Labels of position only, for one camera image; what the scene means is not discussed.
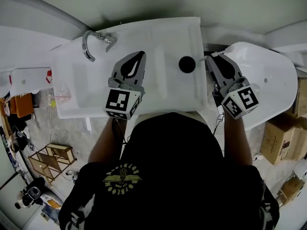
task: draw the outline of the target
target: brown box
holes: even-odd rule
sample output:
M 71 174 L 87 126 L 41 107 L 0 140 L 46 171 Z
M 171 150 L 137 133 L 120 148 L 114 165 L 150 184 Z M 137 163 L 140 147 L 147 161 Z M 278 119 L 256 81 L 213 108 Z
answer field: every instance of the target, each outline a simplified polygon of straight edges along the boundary
M 307 79 L 299 78 L 297 83 L 297 94 L 293 105 L 287 110 L 287 113 L 301 117 L 307 114 Z
M 300 160 L 307 153 L 307 120 L 282 114 L 265 126 L 261 153 L 272 164 Z
M 287 203 L 292 201 L 299 194 L 304 184 L 305 183 L 297 176 L 294 176 L 287 180 L 278 193 L 283 205 L 286 205 Z

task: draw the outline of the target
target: person's right arm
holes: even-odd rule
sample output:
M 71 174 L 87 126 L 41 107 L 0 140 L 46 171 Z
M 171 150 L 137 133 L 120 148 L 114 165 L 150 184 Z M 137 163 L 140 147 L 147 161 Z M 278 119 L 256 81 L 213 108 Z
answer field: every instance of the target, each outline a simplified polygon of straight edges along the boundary
M 225 159 L 234 165 L 252 165 L 242 118 L 234 119 L 226 110 L 224 114 Z

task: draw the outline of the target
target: sink basin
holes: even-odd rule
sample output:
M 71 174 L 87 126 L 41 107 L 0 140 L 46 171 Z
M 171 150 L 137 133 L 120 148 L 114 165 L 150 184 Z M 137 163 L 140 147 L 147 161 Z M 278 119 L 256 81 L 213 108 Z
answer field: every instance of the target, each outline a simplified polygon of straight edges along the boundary
M 274 51 L 238 42 L 227 49 L 226 56 L 238 64 L 242 75 L 259 89 L 259 106 L 243 116 L 249 130 L 291 107 L 297 92 L 297 74 L 291 60 Z
M 199 18 L 170 18 L 123 24 L 100 31 L 115 36 L 117 43 L 106 53 L 107 44 L 88 37 L 89 61 L 78 38 L 54 52 L 53 85 L 60 118 L 106 116 L 102 110 L 108 78 L 116 62 L 144 51 L 146 67 L 142 86 L 145 95 L 135 114 L 206 109 L 206 76 Z M 196 68 L 184 73 L 178 63 L 193 57 Z

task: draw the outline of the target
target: shirt logo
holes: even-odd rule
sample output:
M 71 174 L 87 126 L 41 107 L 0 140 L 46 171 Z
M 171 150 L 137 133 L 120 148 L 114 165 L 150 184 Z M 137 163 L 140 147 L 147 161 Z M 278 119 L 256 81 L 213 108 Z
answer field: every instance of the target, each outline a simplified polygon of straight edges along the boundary
M 132 166 L 132 164 L 128 166 L 128 164 L 125 163 L 106 173 L 108 176 L 103 181 L 105 182 L 105 186 L 108 187 L 108 192 L 123 195 L 130 189 L 133 189 L 133 184 L 142 180 L 141 177 L 137 175 L 139 172 L 136 166 Z

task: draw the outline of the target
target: gray floor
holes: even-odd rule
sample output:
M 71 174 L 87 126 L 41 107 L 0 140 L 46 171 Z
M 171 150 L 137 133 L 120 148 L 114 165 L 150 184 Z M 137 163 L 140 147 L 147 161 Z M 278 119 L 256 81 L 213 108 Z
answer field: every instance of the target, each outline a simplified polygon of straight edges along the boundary
M 207 74 L 207 92 L 208 92 L 208 108 L 205 111 L 199 112 L 200 115 L 207 122 L 211 131 L 215 128 L 216 118 L 218 116 L 217 108 L 212 98 L 213 82 Z M 40 107 L 35 109 L 36 119 L 27 121 L 29 132 L 33 144 L 37 149 L 41 149 L 50 142 L 49 140 L 49 121 L 48 121 L 48 107 L 47 96 L 45 92 L 40 92 L 37 96 Z M 126 138 L 131 134 L 134 126 L 135 117 L 133 117 L 127 125 Z M 91 118 L 92 133 L 89 133 L 84 124 L 84 119 L 59 119 L 57 110 L 51 112 L 51 127 L 54 134 L 62 136 L 63 131 L 69 132 L 69 140 L 67 144 L 73 147 L 73 153 L 78 159 L 68 170 L 79 170 L 83 165 L 87 163 L 87 159 L 96 143 L 101 131 L 103 130 L 107 118 Z M 265 124 L 261 124 L 246 133 L 252 155 L 255 155 L 260 151 L 262 137 L 264 133 Z M 224 150 L 224 123 L 222 122 L 216 130 L 215 134 L 222 150 Z M 51 142 L 57 142 L 56 136 L 51 136 Z M 57 138 L 62 143 L 68 139 L 68 134 L 65 132 L 63 138 Z M 29 156 L 33 153 L 27 147 L 24 150 L 24 154 Z M 285 182 L 288 176 L 292 174 L 293 167 L 296 161 L 284 161 L 278 165 L 271 165 L 266 159 L 255 161 L 256 166 L 265 180 L 267 186 L 271 189 L 273 195 L 276 195 L 282 184 Z M 52 184 L 53 191 L 64 201 L 73 188 L 73 183 L 70 181 L 70 176 L 59 176 Z

